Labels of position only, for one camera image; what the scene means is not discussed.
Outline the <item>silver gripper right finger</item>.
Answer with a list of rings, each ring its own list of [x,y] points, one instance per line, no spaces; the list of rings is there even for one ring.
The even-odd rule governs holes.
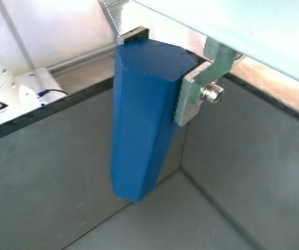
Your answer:
[[[202,62],[185,74],[181,82],[174,111],[174,122],[179,126],[194,118],[202,102],[215,104],[221,100],[223,89],[215,81],[241,59],[241,53],[211,38],[206,39]]]

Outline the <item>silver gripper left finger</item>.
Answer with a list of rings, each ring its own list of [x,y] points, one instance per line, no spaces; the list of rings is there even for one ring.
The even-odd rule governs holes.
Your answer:
[[[149,29],[130,22],[130,0],[97,0],[117,45],[149,38]]]

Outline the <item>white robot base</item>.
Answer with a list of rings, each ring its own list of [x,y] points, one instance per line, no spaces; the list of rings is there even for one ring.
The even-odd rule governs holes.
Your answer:
[[[65,96],[44,68],[14,76],[0,56],[0,125]]]

